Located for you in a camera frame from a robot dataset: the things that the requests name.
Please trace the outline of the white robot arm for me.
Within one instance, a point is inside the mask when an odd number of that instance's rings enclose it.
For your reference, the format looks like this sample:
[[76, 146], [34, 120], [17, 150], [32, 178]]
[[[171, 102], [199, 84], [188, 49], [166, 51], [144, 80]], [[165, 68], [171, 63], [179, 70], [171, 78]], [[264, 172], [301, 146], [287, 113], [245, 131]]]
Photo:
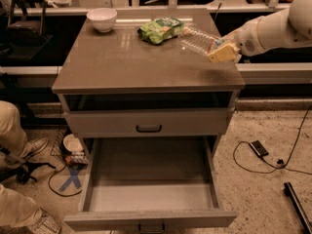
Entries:
[[208, 51], [211, 62], [253, 57], [273, 49], [312, 46], [312, 0], [293, 0], [290, 6], [244, 23], [222, 37], [223, 43]]

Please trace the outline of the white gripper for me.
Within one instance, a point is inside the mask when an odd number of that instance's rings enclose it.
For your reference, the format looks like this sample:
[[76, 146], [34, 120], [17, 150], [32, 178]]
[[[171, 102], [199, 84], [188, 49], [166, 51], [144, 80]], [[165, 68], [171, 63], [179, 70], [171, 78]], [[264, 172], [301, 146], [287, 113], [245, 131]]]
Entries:
[[264, 48], [258, 38], [258, 25], [261, 20], [262, 17], [249, 20], [237, 30], [224, 35], [222, 39], [229, 42], [209, 52], [210, 62], [238, 61], [241, 57], [240, 51], [244, 56], [248, 57], [263, 54]]

